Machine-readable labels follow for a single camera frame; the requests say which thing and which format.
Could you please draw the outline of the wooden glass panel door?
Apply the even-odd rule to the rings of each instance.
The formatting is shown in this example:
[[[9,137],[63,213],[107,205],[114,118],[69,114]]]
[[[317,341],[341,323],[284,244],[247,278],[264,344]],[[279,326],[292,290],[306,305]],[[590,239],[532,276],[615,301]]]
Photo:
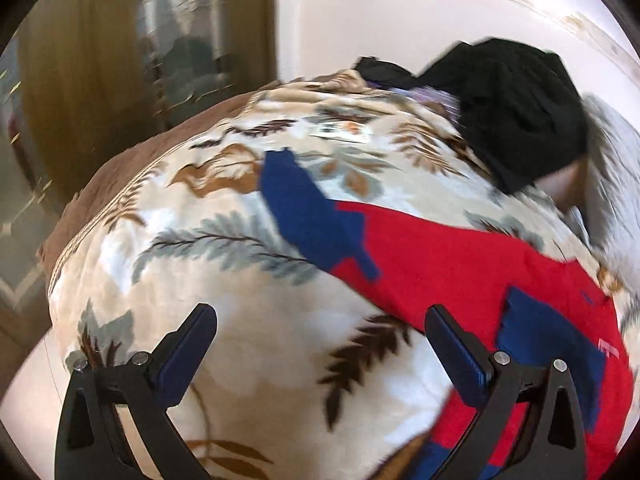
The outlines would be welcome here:
[[[111,157],[272,81],[274,0],[36,0],[1,43],[1,335],[49,327],[39,248]]]

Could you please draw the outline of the red and blue sweater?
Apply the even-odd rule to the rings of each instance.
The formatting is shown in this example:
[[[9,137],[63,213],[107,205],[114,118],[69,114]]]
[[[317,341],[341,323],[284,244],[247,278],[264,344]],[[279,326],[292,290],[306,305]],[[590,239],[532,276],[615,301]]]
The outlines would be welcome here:
[[[520,364],[564,361],[582,414],[585,473],[600,478],[614,463],[632,374],[613,299],[579,262],[509,235],[329,200],[288,150],[267,154],[259,187],[289,243],[386,313],[422,330],[442,304]]]

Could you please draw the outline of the leaf pattern fleece blanket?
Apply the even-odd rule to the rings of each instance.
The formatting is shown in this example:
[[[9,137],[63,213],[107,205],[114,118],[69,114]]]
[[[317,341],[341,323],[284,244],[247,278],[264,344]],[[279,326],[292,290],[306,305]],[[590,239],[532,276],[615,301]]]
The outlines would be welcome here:
[[[639,414],[626,288],[536,188],[496,188],[454,125],[353,70],[237,96],[104,165],[47,242],[67,369],[125,364],[197,304],[217,333],[172,418],[207,479],[422,479],[474,417],[418,330],[314,266],[280,233],[259,180],[288,150],[321,193],[575,260],[613,299]]]

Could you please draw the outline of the purple patterned cloth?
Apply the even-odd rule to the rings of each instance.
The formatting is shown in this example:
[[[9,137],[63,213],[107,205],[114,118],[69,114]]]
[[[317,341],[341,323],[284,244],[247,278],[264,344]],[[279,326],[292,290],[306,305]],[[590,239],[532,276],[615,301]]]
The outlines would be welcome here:
[[[391,88],[390,91],[429,108],[437,115],[445,117],[455,126],[459,122],[459,99],[446,91],[437,90],[429,86],[412,89]]]

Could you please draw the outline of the black garment pile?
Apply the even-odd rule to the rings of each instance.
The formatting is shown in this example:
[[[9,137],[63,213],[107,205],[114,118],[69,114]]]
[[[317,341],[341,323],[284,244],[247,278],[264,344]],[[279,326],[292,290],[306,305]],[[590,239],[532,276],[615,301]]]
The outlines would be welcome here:
[[[419,75],[370,56],[355,70],[381,89],[430,87],[457,98],[459,131],[503,193],[520,192],[586,154],[582,99],[553,52],[490,38],[455,44]]]

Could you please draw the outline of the grey quilted pillow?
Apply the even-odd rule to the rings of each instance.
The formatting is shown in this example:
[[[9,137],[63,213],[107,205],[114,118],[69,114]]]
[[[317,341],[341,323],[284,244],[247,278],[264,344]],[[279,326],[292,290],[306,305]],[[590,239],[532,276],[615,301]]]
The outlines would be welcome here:
[[[586,94],[585,188],[591,246],[623,278],[639,272],[639,133],[611,105]]]

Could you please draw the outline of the pink bed sheet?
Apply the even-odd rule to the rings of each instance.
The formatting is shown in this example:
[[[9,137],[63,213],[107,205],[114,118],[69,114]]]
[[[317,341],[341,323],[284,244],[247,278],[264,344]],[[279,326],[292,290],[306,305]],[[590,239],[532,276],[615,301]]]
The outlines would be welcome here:
[[[560,211],[582,208],[585,206],[587,170],[588,159],[581,157],[553,174],[538,179],[535,184],[551,197]]]

